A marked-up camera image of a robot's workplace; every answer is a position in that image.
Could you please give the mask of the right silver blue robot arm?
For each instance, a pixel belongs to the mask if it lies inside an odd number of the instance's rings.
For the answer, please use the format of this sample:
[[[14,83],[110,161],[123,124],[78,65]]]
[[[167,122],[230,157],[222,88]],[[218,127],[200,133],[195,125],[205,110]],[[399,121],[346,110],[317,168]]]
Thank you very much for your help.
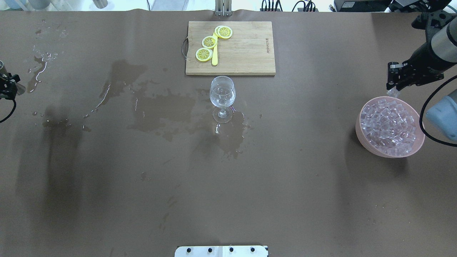
[[[423,12],[412,22],[413,28],[424,30],[426,41],[403,63],[387,64],[388,91],[408,86],[423,86],[444,78],[445,71],[456,66],[456,16],[444,10]],[[443,145],[456,147],[456,91],[429,107],[431,99],[456,76],[442,83],[426,99],[420,112],[420,127],[425,136]]]

